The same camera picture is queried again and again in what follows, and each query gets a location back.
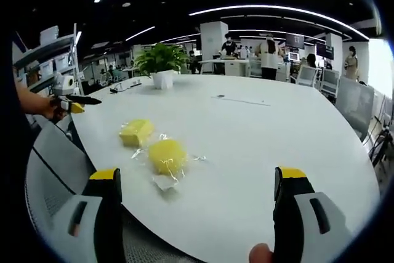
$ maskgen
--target finger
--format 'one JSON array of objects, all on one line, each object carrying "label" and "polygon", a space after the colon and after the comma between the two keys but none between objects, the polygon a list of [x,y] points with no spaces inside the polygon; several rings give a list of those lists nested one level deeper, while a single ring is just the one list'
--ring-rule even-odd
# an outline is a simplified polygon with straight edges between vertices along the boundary
[{"label": "finger", "polygon": [[255,245],[249,253],[249,263],[271,263],[272,252],[265,243]]}]

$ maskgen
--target clear plastic wrap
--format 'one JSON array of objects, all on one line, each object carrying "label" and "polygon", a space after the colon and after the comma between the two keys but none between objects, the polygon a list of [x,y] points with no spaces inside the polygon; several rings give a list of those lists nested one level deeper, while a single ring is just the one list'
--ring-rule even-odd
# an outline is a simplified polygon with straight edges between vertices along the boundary
[{"label": "clear plastic wrap", "polygon": [[175,187],[189,173],[192,162],[206,160],[205,156],[188,154],[178,140],[154,131],[149,120],[123,124],[119,136],[131,148],[131,159],[150,170],[161,190]]}]

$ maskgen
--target yellow sponge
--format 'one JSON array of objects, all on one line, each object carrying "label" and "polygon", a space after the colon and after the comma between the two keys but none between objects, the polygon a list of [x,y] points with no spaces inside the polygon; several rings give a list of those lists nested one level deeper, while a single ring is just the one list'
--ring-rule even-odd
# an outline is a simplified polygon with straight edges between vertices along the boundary
[{"label": "yellow sponge", "polygon": [[119,133],[125,146],[141,147],[153,132],[153,124],[147,119],[131,121]]},{"label": "yellow sponge", "polygon": [[164,175],[176,175],[186,162],[183,147],[172,139],[161,140],[151,145],[148,156],[157,172]]}]

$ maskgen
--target green plant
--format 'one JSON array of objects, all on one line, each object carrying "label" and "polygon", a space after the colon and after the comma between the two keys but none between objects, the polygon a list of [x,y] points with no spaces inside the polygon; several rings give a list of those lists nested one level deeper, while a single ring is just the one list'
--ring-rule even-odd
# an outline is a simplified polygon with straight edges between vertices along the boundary
[{"label": "green plant", "polygon": [[179,46],[168,46],[163,43],[157,43],[135,60],[141,75],[146,76],[166,70],[180,71],[187,62],[188,56]]}]

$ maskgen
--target white table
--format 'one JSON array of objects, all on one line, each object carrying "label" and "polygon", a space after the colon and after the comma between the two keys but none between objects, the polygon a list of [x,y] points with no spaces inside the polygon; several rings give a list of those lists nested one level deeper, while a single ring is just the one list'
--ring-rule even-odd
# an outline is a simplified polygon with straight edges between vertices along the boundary
[{"label": "white table", "polygon": [[226,76],[250,76],[249,60],[236,59],[216,59],[216,60],[204,60],[199,62],[200,64],[207,63],[224,63]]},{"label": "white table", "polygon": [[[360,140],[316,89],[178,75],[173,89],[159,91],[149,78],[139,79],[142,86],[116,95],[108,88],[92,94],[103,103],[86,106],[73,120],[94,166],[121,169],[123,205],[183,252],[206,262],[242,263],[257,243],[273,249],[277,166],[303,170],[315,191],[343,211],[352,234],[377,206],[375,173]],[[158,132],[206,161],[192,161],[175,190],[161,192],[118,137],[122,123],[136,118],[150,119]]]}]

